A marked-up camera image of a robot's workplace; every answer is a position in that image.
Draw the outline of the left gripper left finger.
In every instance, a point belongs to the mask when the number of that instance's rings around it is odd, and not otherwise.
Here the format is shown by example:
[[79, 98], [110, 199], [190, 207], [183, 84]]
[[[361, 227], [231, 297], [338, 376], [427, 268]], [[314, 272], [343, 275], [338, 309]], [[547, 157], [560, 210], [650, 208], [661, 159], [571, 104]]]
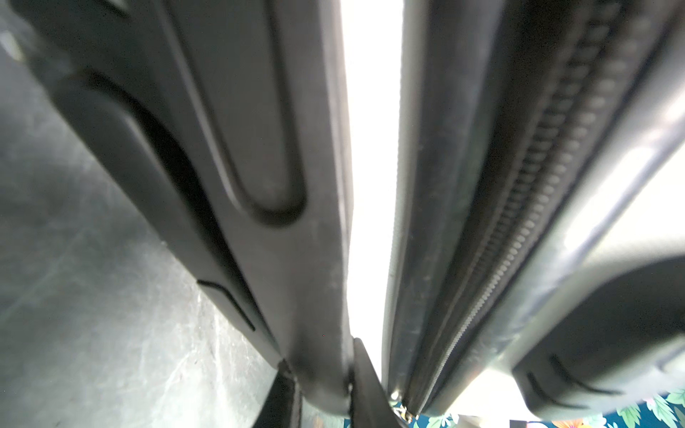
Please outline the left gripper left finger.
[[300, 428], [303, 395], [290, 372], [279, 371], [253, 428]]

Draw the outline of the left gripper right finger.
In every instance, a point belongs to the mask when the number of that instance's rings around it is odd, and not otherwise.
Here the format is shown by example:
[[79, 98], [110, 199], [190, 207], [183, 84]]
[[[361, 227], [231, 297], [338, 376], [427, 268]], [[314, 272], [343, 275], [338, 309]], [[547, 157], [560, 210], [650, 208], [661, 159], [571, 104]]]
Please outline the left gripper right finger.
[[354, 361], [351, 384], [351, 427], [401, 428], [403, 421], [394, 413], [364, 343], [353, 339]]

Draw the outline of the white black suitcase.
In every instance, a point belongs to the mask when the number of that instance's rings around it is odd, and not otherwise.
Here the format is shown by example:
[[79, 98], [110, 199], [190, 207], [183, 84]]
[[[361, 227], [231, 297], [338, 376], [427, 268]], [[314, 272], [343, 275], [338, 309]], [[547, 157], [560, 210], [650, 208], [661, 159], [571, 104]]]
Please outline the white black suitcase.
[[683, 426], [683, 2], [357, 14], [2, 3], [2, 426]]

